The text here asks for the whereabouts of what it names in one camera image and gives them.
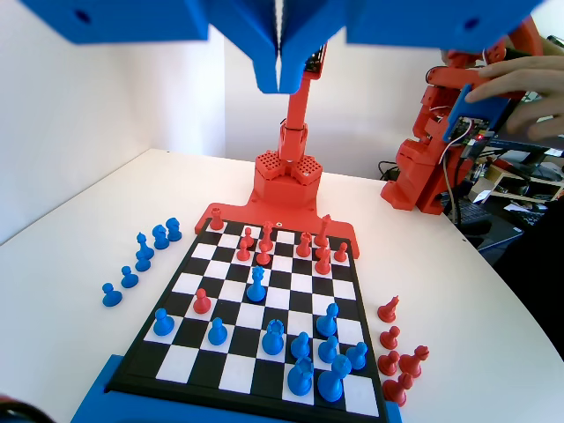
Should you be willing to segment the person's hand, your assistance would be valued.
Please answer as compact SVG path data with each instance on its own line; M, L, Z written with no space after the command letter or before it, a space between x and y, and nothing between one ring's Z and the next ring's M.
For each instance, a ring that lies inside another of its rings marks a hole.
M563 53L555 56L524 56L489 64L479 71L488 81L473 89L465 101L475 103L505 93L534 92L537 101L518 106L507 120L509 132L528 126L532 141L563 133Z

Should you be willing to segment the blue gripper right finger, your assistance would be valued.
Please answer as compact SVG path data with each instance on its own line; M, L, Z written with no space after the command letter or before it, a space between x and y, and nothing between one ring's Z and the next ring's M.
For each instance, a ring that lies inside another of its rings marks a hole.
M296 93L306 61L368 1L284 1L280 39L280 92Z

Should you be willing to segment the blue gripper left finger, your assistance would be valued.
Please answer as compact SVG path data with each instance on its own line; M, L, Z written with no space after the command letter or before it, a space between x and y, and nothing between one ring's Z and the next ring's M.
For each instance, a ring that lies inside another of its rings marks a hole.
M207 11L210 23L252 61L259 90L278 93L275 1L210 1Z

